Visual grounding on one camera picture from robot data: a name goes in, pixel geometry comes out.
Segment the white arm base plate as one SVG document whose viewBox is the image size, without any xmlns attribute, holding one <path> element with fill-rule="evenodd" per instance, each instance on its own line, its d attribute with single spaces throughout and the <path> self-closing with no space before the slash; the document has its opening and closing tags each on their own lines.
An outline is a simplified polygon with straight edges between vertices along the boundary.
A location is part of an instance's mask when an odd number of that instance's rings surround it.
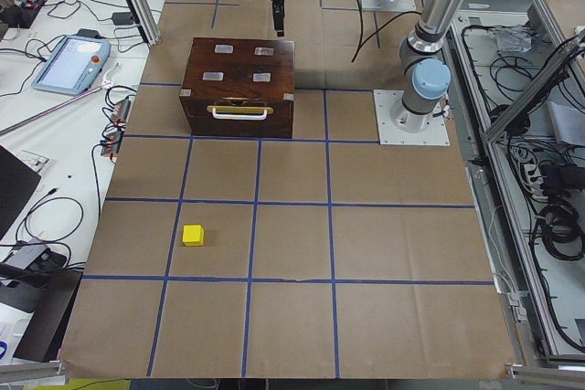
<svg viewBox="0 0 585 390">
<path fill-rule="evenodd" d="M 403 106 L 403 90 L 373 90 L 379 143 L 385 146 L 451 145 L 441 104 L 427 115 L 410 113 Z"/>
</svg>

